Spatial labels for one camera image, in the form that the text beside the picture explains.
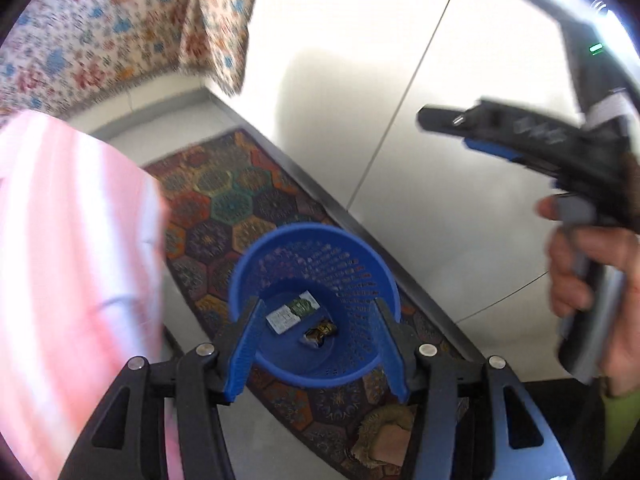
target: blue plastic part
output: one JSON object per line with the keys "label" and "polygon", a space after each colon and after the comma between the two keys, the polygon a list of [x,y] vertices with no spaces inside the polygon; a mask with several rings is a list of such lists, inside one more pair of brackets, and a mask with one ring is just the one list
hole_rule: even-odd
{"label": "blue plastic part", "polygon": [[255,304],[254,311],[249,316],[244,332],[242,332],[236,349],[229,359],[224,391],[225,399],[228,402],[234,402],[236,397],[244,390],[251,366],[254,363],[255,351],[258,349],[258,343],[260,342],[260,333],[264,329],[264,317],[266,315],[267,306],[263,300],[259,300]]}
{"label": "blue plastic part", "polygon": [[[308,290],[321,309],[277,335],[266,320],[255,361],[280,380],[305,388],[354,381],[380,363],[369,327],[369,303],[377,297],[400,320],[400,298],[380,256],[358,237],[320,223],[272,231],[240,259],[229,288],[229,313],[237,320],[248,298],[264,300],[266,313]],[[321,348],[300,341],[323,317],[338,333]]]}
{"label": "blue plastic part", "polygon": [[378,346],[382,368],[385,371],[389,389],[391,389],[391,393],[398,398],[400,403],[407,402],[410,391],[404,382],[404,363],[375,301],[371,302],[369,325],[371,335]]}
{"label": "blue plastic part", "polygon": [[510,148],[505,148],[500,144],[486,142],[485,140],[465,139],[465,144],[468,148],[476,150],[476,152],[485,152],[489,155],[506,158],[507,160],[515,160],[522,157],[518,152],[514,152]]}

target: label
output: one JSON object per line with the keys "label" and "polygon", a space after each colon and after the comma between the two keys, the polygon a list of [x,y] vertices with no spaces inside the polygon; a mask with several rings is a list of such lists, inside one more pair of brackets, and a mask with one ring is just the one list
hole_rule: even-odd
{"label": "label", "polygon": [[313,314],[320,308],[320,304],[316,301],[311,293],[306,290],[300,294],[295,300],[289,301],[280,308],[277,308],[267,316],[267,321],[273,328],[273,331],[280,335],[285,333],[289,328],[296,326],[305,317]]}

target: metal bolt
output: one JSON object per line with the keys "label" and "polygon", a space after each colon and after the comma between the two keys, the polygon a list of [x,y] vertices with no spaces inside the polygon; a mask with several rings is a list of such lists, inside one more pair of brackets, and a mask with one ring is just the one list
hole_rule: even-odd
{"label": "metal bolt", "polygon": [[132,357],[129,359],[129,362],[127,362],[127,366],[130,370],[140,370],[140,368],[145,366],[145,359],[140,356]]}
{"label": "metal bolt", "polygon": [[425,357],[433,357],[438,353],[438,349],[434,345],[425,344],[420,345],[420,348],[418,348],[418,352],[420,352],[420,354],[424,355]]}
{"label": "metal bolt", "polygon": [[196,348],[196,354],[202,357],[211,355],[215,351],[216,351],[216,347],[213,346],[211,343],[202,343],[201,345],[198,345],[198,347]]}
{"label": "metal bolt", "polygon": [[507,365],[507,361],[505,361],[499,355],[492,355],[491,357],[489,357],[489,364],[497,370],[502,370]]}

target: green sleeve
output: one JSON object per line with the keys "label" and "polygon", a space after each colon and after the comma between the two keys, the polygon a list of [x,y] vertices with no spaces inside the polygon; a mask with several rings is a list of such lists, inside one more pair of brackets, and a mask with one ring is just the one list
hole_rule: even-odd
{"label": "green sleeve", "polygon": [[625,447],[640,420],[640,390],[625,397],[602,394],[605,410],[604,471],[609,469]]}

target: small package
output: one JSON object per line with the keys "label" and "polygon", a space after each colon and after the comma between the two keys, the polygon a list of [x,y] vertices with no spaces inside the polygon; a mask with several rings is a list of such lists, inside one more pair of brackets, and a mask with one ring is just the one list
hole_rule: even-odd
{"label": "small package", "polygon": [[323,319],[318,325],[307,330],[300,341],[311,348],[320,348],[324,344],[325,338],[337,333],[338,327],[329,319]]}
{"label": "small package", "polygon": [[267,316],[267,321],[273,328],[273,331],[280,335],[285,333],[289,328],[296,326],[305,317],[313,314],[320,308],[320,304],[316,301],[311,293],[306,290],[300,294],[295,300],[289,301],[280,308],[277,308]]}

